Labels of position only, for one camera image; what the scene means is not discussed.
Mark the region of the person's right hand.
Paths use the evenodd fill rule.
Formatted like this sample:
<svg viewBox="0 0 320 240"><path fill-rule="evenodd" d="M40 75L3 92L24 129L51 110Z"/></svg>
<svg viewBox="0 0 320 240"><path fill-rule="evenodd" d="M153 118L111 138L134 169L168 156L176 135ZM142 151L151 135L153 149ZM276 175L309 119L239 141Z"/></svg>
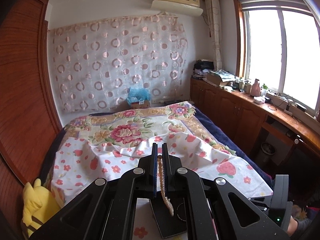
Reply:
<svg viewBox="0 0 320 240"><path fill-rule="evenodd" d="M289 235L290 239L299 239L311 223L312 220L309 218L300 221L294 219L293 217L290 217L289 226L287 228L287 234Z"/></svg>

